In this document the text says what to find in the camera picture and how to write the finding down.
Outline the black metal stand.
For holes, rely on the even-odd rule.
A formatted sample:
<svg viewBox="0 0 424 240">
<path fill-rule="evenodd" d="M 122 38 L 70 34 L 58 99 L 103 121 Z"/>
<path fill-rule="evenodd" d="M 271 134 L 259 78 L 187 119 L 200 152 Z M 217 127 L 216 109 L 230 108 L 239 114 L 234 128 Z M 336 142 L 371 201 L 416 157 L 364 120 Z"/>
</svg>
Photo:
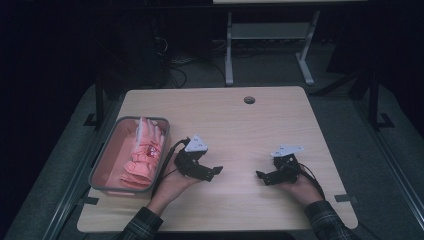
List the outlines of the black metal stand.
<svg viewBox="0 0 424 240">
<path fill-rule="evenodd" d="M 104 87 L 103 87 L 103 76 L 101 73 L 95 79 L 95 112 L 90 113 L 85 122 L 85 126 L 92 126 L 98 130 L 104 121 L 105 108 L 104 108 Z"/>
<path fill-rule="evenodd" d="M 371 75 L 369 82 L 369 98 L 368 98 L 368 121 L 375 131 L 382 128 L 394 128 L 394 124 L 386 113 L 378 110 L 379 103 L 379 82 L 375 72 Z"/>
</svg>

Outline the person's left hand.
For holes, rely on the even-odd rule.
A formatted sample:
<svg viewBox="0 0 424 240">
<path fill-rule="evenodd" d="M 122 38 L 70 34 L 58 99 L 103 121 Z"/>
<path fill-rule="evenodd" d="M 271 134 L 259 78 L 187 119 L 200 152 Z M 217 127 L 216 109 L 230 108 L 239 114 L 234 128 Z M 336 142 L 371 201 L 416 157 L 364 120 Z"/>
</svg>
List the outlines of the person's left hand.
<svg viewBox="0 0 424 240">
<path fill-rule="evenodd" d="M 166 167 L 165 176 L 146 208 L 161 216 L 172 201 L 197 183 L 198 179 L 182 175 L 175 166 L 174 159 L 171 159 Z"/>
</svg>

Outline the person's right hand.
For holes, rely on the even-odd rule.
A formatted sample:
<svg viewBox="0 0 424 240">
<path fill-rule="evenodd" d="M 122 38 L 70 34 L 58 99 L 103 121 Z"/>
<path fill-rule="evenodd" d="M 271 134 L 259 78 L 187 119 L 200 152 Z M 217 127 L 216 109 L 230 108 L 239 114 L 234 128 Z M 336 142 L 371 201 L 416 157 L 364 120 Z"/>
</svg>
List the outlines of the person's right hand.
<svg viewBox="0 0 424 240">
<path fill-rule="evenodd" d="M 295 183 L 280 183 L 276 188 L 286 191 L 303 206 L 323 200 L 313 183 L 303 175 Z"/>
</svg>

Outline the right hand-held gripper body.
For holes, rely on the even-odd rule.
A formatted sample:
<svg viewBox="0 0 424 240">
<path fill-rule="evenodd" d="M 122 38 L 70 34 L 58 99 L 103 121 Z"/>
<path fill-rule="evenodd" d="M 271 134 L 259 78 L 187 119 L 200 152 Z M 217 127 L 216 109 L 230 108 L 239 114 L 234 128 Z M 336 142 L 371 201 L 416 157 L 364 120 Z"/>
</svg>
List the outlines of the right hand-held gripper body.
<svg viewBox="0 0 424 240">
<path fill-rule="evenodd" d="M 283 183 L 297 181 L 301 168 L 295 154 L 303 150 L 302 146 L 281 144 L 276 151 L 271 153 L 273 164 L 279 173 L 278 178 L 284 179 Z"/>
</svg>

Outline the pink glove grey palm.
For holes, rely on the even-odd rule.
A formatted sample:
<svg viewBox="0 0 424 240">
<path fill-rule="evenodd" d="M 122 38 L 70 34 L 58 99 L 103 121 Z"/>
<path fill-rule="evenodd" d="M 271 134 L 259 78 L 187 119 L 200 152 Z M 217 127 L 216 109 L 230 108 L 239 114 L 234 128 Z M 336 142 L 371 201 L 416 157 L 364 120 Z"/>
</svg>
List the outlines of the pink glove grey palm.
<svg viewBox="0 0 424 240">
<path fill-rule="evenodd" d="M 133 189 L 145 189 L 153 183 L 153 178 L 149 175 L 136 175 L 123 173 L 120 176 L 123 185 Z"/>
</svg>

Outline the pink glove red print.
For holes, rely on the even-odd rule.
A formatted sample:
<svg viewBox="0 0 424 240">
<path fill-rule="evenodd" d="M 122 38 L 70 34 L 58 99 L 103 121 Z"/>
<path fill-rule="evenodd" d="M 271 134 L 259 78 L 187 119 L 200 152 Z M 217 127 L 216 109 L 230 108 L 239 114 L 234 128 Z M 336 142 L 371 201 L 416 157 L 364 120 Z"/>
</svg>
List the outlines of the pink glove red print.
<svg viewBox="0 0 424 240">
<path fill-rule="evenodd" d="M 152 181 L 164 145 L 164 133 L 155 120 L 142 117 L 137 127 L 136 140 L 125 170 L 131 175 Z"/>
</svg>

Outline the white metal desk frame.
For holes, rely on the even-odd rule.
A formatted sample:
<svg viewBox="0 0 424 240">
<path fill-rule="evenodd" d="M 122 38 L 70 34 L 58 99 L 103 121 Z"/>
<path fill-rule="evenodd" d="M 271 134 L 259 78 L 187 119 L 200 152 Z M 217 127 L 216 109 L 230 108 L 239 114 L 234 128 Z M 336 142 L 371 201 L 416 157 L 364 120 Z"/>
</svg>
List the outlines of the white metal desk frame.
<svg viewBox="0 0 424 240">
<path fill-rule="evenodd" d="M 303 48 L 295 54 L 297 64 L 302 73 L 305 83 L 309 86 L 314 84 L 314 79 L 306 62 L 307 54 L 318 25 L 320 13 L 324 7 L 336 4 L 362 3 L 367 0 L 212 0 L 214 7 L 228 7 L 226 25 L 226 55 L 224 61 L 225 85 L 234 84 L 232 44 L 235 40 L 302 40 Z M 300 7 L 305 10 L 312 8 L 309 21 L 303 22 L 235 22 L 234 13 L 241 8 L 270 7 L 276 10 L 278 7 Z"/>
</svg>

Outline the metal floor rail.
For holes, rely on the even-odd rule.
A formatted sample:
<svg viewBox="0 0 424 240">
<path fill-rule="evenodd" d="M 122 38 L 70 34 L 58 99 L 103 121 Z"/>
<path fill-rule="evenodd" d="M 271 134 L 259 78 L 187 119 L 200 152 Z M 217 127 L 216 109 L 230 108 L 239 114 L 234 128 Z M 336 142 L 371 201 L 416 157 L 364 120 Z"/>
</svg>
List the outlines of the metal floor rail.
<svg viewBox="0 0 424 240">
<path fill-rule="evenodd" d="M 41 240 L 58 239 L 78 201 L 90 189 L 88 175 L 91 166 L 118 116 L 122 102 L 121 98 L 102 101 L 104 120 L 99 126 L 85 123 L 91 115 L 96 118 L 96 104 L 92 98 L 83 98 L 77 106 L 44 168 L 46 173 L 43 178 L 48 183 L 45 196 L 50 194 L 55 205 Z"/>
<path fill-rule="evenodd" d="M 424 234 L 424 139 L 391 99 L 382 112 L 367 100 L 355 101 L 354 106 L 383 155 L 413 223 Z"/>
</svg>

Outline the black tape strip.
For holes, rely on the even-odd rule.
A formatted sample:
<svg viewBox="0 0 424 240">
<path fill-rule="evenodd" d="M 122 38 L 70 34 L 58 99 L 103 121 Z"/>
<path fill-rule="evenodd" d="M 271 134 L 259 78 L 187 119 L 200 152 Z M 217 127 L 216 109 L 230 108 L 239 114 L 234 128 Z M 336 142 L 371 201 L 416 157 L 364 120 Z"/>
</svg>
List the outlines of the black tape strip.
<svg viewBox="0 0 424 240">
<path fill-rule="evenodd" d="M 85 204 L 97 205 L 98 201 L 99 201 L 99 198 L 87 196 L 87 197 L 80 198 L 77 202 L 77 205 L 78 206 L 84 206 Z"/>
<path fill-rule="evenodd" d="M 355 196 L 350 196 L 348 194 L 334 195 L 336 202 L 350 202 L 351 204 L 357 204 L 358 199 Z"/>
</svg>

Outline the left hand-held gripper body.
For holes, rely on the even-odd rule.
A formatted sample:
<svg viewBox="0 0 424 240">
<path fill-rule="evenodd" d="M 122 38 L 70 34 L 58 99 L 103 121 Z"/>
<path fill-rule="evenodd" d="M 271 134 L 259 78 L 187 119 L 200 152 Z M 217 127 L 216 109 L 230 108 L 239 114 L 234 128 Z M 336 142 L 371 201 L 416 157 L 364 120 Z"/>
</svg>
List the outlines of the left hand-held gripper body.
<svg viewBox="0 0 424 240">
<path fill-rule="evenodd" d="M 202 166 L 198 160 L 207 153 L 208 146 L 195 134 L 185 147 L 180 150 L 174 160 L 178 171 L 184 175 L 192 178 L 198 178 L 203 172 L 209 172 L 208 168 Z"/>
</svg>

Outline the pink plastic bin grey rim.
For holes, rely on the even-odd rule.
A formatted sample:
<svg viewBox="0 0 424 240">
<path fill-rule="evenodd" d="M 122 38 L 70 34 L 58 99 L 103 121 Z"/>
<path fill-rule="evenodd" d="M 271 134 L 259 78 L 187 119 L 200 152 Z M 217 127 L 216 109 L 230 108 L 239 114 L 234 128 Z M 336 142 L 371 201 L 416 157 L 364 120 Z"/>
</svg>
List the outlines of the pink plastic bin grey rim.
<svg viewBox="0 0 424 240">
<path fill-rule="evenodd" d="M 131 151 L 136 140 L 137 127 L 141 118 L 126 116 L 117 120 L 90 173 L 89 183 L 92 188 L 107 194 L 118 195 L 138 195 L 153 189 L 169 146 L 170 125 L 164 118 L 147 117 L 147 119 L 157 121 L 164 133 L 164 145 L 153 183 L 145 189 L 133 189 L 123 185 L 120 180 L 120 176 L 123 173 L 128 173 L 125 170 L 125 165 L 130 161 Z"/>
</svg>

